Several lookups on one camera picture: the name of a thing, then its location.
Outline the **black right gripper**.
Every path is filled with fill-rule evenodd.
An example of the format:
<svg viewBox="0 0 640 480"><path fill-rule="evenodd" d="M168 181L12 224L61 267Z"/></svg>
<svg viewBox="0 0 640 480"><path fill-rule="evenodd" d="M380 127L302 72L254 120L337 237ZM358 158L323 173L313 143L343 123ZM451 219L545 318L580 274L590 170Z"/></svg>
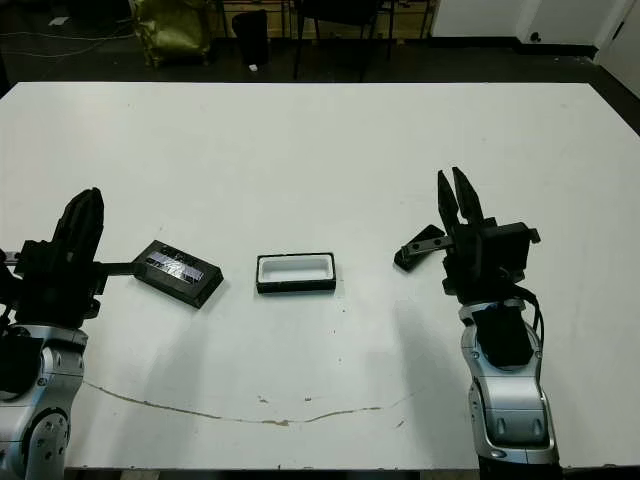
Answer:
<svg viewBox="0 0 640 480"><path fill-rule="evenodd" d="M405 244L402 269L410 272L421 259L443 250L447 295L462 304L510 298L513 286L524 279L525 224L484 220L479 197L467 176L458 167L452 173L455 194L444 172L437 174L438 211L445 232L430 225ZM458 210L467 224L459 224Z"/></svg>

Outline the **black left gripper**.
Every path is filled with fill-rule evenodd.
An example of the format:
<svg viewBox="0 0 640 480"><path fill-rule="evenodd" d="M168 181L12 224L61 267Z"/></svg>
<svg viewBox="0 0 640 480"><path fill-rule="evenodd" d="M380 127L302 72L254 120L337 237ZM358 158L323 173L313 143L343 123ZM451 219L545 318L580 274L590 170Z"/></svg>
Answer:
<svg viewBox="0 0 640 480"><path fill-rule="evenodd" d="M52 241L27 240L19 252L1 253L2 321L14 312L18 324L78 329L100 310L96 299L113 276L146 273L135 262L95 259L104 228L101 191L76 194L65 206Z"/></svg>

